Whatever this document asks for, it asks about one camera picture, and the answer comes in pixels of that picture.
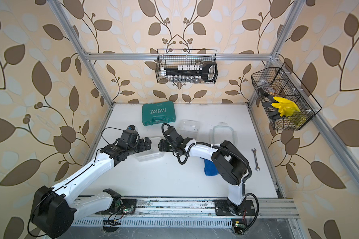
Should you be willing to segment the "clear lunch box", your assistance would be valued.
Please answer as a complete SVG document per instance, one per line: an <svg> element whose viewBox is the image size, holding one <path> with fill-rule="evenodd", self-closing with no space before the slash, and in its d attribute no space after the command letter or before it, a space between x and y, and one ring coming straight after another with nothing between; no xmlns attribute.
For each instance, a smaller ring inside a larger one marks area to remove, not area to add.
<svg viewBox="0 0 359 239"><path fill-rule="evenodd" d="M178 133L183 138L197 139L199 130L200 130L199 121L184 119L179 122Z"/></svg>
<svg viewBox="0 0 359 239"><path fill-rule="evenodd" d="M160 136L149 137L149 140L152 142L151 149L147 150L147 151L140 152L140 153L136 153L133 156L139 162L156 160L156 159L162 158L164 156L164 152L159 151L159 148L158 148L158 144L160 143L160 140L162 140L162 139L163 138Z"/></svg>

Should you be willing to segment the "blue cleaning cloth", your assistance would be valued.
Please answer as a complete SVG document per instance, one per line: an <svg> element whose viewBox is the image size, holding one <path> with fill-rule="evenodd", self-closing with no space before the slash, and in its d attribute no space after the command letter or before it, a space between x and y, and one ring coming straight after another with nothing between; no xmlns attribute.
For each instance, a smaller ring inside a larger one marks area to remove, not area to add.
<svg viewBox="0 0 359 239"><path fill-rule="evenodd" d="M204 173L206 176L217 176L219 174L214 163L207 159L204 159Z"/></svg>

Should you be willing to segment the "clear lunch box lid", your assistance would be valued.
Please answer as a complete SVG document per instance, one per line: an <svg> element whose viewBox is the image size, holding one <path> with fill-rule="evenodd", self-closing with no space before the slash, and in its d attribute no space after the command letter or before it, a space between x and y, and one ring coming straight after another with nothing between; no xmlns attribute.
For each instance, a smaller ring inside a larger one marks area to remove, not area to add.
<svg viewBox="0 0 359 239"><path fill-rule="evenodd" d="M220 122L209 130L209 142L212 144L221 144L225 140L231 142L234 146L237 146L237 133L227 123Z"/></svg>

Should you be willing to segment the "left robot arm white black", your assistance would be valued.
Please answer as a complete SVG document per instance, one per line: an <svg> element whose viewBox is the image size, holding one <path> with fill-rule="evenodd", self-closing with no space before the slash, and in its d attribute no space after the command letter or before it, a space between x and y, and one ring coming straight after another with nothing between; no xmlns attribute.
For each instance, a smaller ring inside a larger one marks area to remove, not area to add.
<svg viewBox="0 0 359 239"><path fill-rule="evenodd" d="M100 149L88 164L72 176L50 188L39 188L34 195L29 223L55 239L82 218L106 210L117 213L122 207L121 195L112 189L104 189L83 200L78 200L78 196L128 156L148 151L151 146L148 137L140 138L132 128L124 130L120 138Z"/></svg>

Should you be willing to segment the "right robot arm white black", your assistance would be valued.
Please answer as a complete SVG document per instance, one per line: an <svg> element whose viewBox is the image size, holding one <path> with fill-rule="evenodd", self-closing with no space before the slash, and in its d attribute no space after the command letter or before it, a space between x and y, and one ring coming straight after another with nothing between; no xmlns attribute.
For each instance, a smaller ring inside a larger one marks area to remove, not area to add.
<svg viewBox="0 0 359 239"><path fill-rule="evenodd" d="M180 165L184 165L189 157L199 157L213 163L220 176L229 184L228 201L239 206L246 199L245 184L252 176L248 160L228 140L221 144L183 138L176 129L164 123L161 125L164 139L159 143L159 151L171 152Z"/></svg>

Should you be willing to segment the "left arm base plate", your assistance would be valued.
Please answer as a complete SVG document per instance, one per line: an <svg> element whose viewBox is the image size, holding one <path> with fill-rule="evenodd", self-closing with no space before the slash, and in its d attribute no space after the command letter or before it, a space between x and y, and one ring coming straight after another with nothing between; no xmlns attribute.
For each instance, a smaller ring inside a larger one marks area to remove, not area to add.
<svg viewBox="0 0 359 239"><path fill-rule="evenodd" d="M133 214L137 208L136 199L119 199L112 203L109 209L101 211L101 215L121 215L121 214Z"/></svg>

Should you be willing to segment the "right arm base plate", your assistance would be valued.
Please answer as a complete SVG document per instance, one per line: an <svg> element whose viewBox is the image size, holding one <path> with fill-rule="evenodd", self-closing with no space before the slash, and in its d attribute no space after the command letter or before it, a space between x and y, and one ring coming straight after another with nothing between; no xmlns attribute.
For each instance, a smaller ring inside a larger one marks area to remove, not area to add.
<svg viewBox="0 0 359 239"><path fill-rule="evenodd" d="M215 214L217 216L254 216L255 207L252 200L243 200L235 205L227 199L214 200Z"/></svg>

